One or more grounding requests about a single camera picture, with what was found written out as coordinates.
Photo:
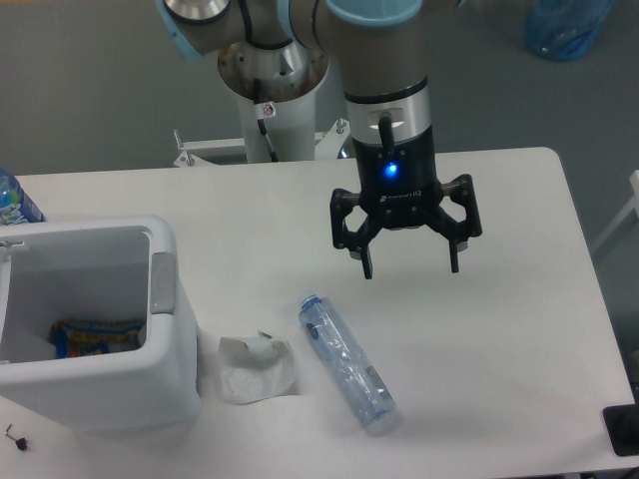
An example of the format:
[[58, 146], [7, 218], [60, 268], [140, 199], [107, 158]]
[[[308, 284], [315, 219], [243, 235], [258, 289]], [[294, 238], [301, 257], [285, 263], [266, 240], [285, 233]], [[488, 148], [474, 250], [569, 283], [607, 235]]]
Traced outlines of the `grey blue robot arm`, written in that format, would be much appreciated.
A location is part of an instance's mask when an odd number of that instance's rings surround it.
[[442, 1], [160, 1], [181, 53], [246, 47], [241, 81], [257, 103], [295, 95], [310, 61], [327, 56], [340, 81], [360, 181], [330, 199], [333, 245], [371, 274], [382, 230], [429, 227], [457, 256], [482, 226], [470, 175], [436, 174], [426, 63], [416, 53]]

